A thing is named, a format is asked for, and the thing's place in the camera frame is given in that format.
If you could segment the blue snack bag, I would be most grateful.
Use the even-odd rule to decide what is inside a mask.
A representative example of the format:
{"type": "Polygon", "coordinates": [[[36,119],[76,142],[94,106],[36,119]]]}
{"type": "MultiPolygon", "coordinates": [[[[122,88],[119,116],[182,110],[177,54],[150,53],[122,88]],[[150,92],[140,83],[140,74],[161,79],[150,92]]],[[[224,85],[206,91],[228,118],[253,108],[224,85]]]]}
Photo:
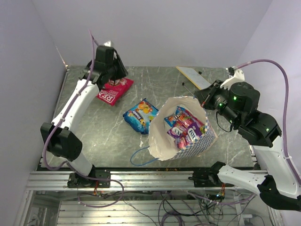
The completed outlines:
{"type": "Polygon", "coordinates": [[[146,98],[123,114],[124,120],[142,135],[148,135],[150,123],[154,120],[158,109],[146,98]]]}

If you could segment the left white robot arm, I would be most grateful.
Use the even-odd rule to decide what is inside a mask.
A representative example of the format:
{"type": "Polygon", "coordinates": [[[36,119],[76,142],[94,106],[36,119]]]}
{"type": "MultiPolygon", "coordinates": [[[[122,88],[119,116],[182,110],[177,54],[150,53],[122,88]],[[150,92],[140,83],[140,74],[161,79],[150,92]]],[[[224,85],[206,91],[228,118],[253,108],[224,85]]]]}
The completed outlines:
{"type": "Polygon", "coordinates": [[[127,70],[110,41],[93,47],[92,61],[77,81],[66,105],[50,123],[45,122],[40,128],[44,141],[42,159],[48,170],[59,170],[62,167],[48,165],[46,153],[50,152],[80,174],[79,181],[83,186],[91,187],[95,183],[96,175],[91,172],[93,165],[82,153],[83,144],[76,137],[75,131],[90,103],[105,84],[126,76],[127,70]]]}

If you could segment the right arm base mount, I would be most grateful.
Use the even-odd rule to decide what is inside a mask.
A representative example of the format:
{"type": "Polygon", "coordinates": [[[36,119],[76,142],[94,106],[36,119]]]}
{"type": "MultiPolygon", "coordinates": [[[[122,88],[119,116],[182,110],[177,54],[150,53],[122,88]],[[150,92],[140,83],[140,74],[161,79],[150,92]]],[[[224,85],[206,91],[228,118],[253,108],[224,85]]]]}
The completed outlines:
{"type": "Polygon", "coordinates": [[[207,171],[194,171],[190,180],[194,187],[221,187],[222,182],[216,174],[207,171]]]}

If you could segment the blue checkered paper bag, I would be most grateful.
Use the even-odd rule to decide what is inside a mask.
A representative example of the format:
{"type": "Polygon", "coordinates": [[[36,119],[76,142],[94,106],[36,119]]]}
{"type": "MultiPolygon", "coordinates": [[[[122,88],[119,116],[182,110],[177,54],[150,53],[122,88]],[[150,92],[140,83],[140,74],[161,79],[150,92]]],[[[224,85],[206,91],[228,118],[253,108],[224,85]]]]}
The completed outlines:
{"type": "Polygon", "coordinates": [[[199,157],[217,138],[196,97],[170,97],[150,122],[146,149],[153,161],[199,157]]]}

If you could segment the red snack bag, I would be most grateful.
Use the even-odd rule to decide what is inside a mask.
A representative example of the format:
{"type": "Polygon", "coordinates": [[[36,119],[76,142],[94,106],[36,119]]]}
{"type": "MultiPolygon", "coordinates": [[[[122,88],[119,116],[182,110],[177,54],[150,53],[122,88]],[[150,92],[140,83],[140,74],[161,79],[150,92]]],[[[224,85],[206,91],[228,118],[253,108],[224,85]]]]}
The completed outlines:
{"type": "Polygon", "coordinates": [[[130,89],[133,83],[134,81],[128,78],[109,80],[96,97],[105,103],[114,106],[116,102],[130,89]]]}

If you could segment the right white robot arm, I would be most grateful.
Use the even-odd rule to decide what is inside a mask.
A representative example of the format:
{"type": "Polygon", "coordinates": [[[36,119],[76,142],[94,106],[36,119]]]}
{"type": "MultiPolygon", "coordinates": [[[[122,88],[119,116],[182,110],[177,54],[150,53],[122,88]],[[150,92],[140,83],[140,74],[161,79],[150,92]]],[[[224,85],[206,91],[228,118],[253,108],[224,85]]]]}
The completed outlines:
{"type": "Polygon", "coordinates": [[[194,93],[206,110],[223,116],[252,147],[258,164],[267,173],[258,175],[216,162],[207,175],[208,183],[228,183],[244,188],[276,210],[301,210],[301,185],[284,150],[284,134],[274,117],[258,111],[259,91],[245,81],[228,89],[216,80],[208,88],[194,93]]]}

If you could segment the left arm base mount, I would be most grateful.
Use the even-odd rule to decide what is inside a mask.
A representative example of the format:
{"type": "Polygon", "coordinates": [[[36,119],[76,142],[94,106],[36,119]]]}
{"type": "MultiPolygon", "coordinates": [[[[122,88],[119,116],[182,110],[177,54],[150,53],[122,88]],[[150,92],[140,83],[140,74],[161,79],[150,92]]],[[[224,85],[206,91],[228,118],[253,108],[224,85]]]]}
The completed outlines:
{"type": "Polygon", "coordinates": [[[111,174],[106,170],[93,170],[89,174],[91,178],[80,176],[78,173],[71,173],[67,181],[68,188],[109,188],[111,174]]]}

